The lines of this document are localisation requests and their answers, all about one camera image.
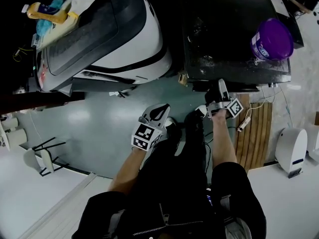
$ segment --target wooden slat mat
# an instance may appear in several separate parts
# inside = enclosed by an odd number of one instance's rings
[[[246,113],[249,109],[249,96],[240,97],[244,110],[237,117],[236,127],[245,120]],[[262,103],[253,103],[252,107],[256,108]],[[252,109],[251,121],[242,132],[235,134],[235,151],[238,163],[249,169],[262,167],[268,150],[269,135],[272,121],[272,103],[264,103],[258,109]]]

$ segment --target gray floor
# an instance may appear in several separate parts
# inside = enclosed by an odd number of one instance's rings
[[[169,115],[183,122],[205,100],[204,93],[192,92],[179,84],[175,76],[143,84],[125,99],[110,97],[108,93],[88,93],[84,101],[42,112],[30,111],[18,115],[18,119],[28,136],[25,147],[55,136],[54,143],[67,144],[53,148],[53,157],[63,154],[63,160],[75,168],[113,178],[131,151],[131,134],[139,116],[148,106],[159,103],[170,104]],[[204,127],[206,133],[212,131],[209,119],[204,120]]]
[[[277,93],[267,161],[274,160],[275,144],[282,129],[292,124],[305,127],[313,123],[315,111],[319,111],[317,19],[318,16],[306,14],[298,20],[305,47],[295,50],[291,57],[292,81],[281,84],[288,104],[279,88],[264,87],[266,96],[273,95],[274,91]],[[251,101],[256,102],[262,96],[262,93],[253,94]],[[169,103],[170,116],[183,122],[190,111],[204,103],[204,93],[194,93],[191,88],[180,85],[177,77],[161,78],[139,86],[126,99],[110,97],[108,93],[88,93],[84,101],[19,114],[18,118],[28,136],[25,147],[55,136],[55,142],[66,141],[67,144],[54,148],[53,157],[63,154],[62,158],[75,168],[113,178],[131,151],[131,133],[138,117],[145,108],[159,103]],[[206,133],[211,131],[208,119],[205,119],[204,127]]]

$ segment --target zipper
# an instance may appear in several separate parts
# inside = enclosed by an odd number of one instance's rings
[[[180,223],[180,224],[168,224],[169,214],[163,214],[163,209],[161,207],[161,204],[159,204],[159,208],[160,208],[160,213],[161,213],[161,216],[162,216],[163,221],[165,223],[165,226],[161,227],[161,228],[156,228],[156,229],[151,229],[151,230],[138,232],[138,233],[133,234],[133,236],[139,236],[139,235],[143,235],[143,234],[146,234],[146,233],[149,233],[149,232],[158,231],[158,230],[161,230],[161,229],[163,229],[165,227],[170,227],[170,226],[186,226],[186,225],[191,225],[191,224],[196,224],[196,223],[204,223],[204,221],[192,221],[192,222],[186,222],[186,223]]]

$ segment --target purple container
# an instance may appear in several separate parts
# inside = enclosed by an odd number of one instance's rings
[[[294,51],[289,30],[275,18],[260,24],[257,34],[251,39],[250,47],[254,55],[261,60],[284,60]]]

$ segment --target person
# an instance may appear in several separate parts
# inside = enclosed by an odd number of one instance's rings
[[[141,170],[146,152],[133,148],[108,191],[89,199],[72,239],[266,238],[266,219],[237,164],[226,110],[212,117],[213,172],[206,190],[206,113],[199,106],[186,116],[185,146],[178,156],[182,133],[173,118],[165,122],[167,139]]]

